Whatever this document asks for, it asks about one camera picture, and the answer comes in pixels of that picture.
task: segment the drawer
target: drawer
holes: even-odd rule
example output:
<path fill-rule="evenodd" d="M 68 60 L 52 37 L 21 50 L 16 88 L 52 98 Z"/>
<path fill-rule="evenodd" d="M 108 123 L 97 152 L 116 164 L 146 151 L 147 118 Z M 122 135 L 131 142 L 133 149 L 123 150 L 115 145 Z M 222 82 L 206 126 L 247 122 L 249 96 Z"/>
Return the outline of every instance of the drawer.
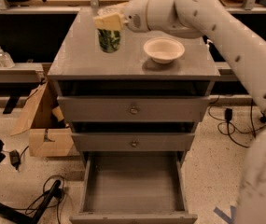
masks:
<path fill-rule="evenodd" d="M 201 98 L 86 98 L 59 97 L 69 121 L 202 121 L 209 103 Z"/>
<path fill-rule="evenodd" d="M 193 224 L 175 152 L 94 152 L 73 224 Z"/>
<path fill-rule="evenodd" d="M 184 151 L 194 133 L 73 133 L 77 151 Z"/>

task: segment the drawer knob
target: drawer knob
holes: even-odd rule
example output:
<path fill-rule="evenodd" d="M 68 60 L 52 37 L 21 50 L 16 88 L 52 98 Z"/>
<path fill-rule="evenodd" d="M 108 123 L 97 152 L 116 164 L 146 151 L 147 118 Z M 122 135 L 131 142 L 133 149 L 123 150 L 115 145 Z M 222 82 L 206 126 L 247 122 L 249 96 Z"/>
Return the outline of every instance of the drawer knob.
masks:
<path fill-rule="evenodd" d="M 137 109 L 135 106 L 131 107 L 131 114 L 136 115 L 139 112 L 139 109 Z"/>
<path fill-rule="evenodd" d="M 137 146 L 139 145 L 139 143 L 136 142 L 136 141 L 132 141 L 132 142 L 131 142 L 131 145 L 132 145 L 132 147 L 137 147 Z"/>

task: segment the black metal stand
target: black metal stand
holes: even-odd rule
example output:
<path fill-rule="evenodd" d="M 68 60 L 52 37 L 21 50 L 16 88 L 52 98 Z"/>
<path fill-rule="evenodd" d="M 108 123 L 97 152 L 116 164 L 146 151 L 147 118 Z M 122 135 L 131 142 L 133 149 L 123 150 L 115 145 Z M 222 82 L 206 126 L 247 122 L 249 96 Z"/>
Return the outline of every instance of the black metal stand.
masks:
<path fill-rule="evenodd" d="M 0 204 L 0 216 L 8 219 L 10 221 L 13 221 L 14 223 L 19 223 L 19 224 L 36 224 L 38 223 L 39 219 L 47 209 L 50 200 L 55 196 L 60 193 L 59 186 L 61 184 L 60 180 L 56 180 L 52 187 L 49 190 L 49 193 L 45 197 L 44 201 L 42 204 L 40 204 L 39 208 L 36 210 L 35 215 L 33 217 L 28 217 L 23 213 L 19 213 L 16 210 L 4 206 Z"/>

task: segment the cardboard box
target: cardboard box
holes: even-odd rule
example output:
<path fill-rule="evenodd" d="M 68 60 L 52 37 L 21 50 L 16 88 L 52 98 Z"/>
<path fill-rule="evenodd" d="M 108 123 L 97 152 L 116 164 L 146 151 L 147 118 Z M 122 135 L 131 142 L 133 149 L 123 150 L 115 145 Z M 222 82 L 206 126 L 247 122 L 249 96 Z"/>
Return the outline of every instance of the cardboard box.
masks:
<path fill-rule="evenodd" d="M 29 132 L 30 155 L 35 157 L 77 156 L 70 128 L 58 128 L 52 115 L 57 97 L 48 83 L 31 91 L 10 135 Z"/>

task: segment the cabinet top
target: cabinet top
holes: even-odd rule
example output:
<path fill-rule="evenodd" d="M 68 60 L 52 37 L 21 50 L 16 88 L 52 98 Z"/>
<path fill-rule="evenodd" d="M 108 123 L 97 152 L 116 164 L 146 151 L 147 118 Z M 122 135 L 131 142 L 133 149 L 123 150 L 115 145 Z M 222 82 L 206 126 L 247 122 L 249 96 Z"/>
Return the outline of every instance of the cabinet top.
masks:
<path fill-rule="evenodd" d="M 105 53 L 99 46 L 93 16 L 96 10 L 83 7 L 77 14 L 49 70 L 52 79 L 200 79 L 219 76 L 207 46 L 201 38 L 176 38 L 185 46 L 185 54 L 169 64 L 153 62 L 143 45 L 150 38 L 169 36 L 163 32 L 120 32 L 120 47 Z"/>

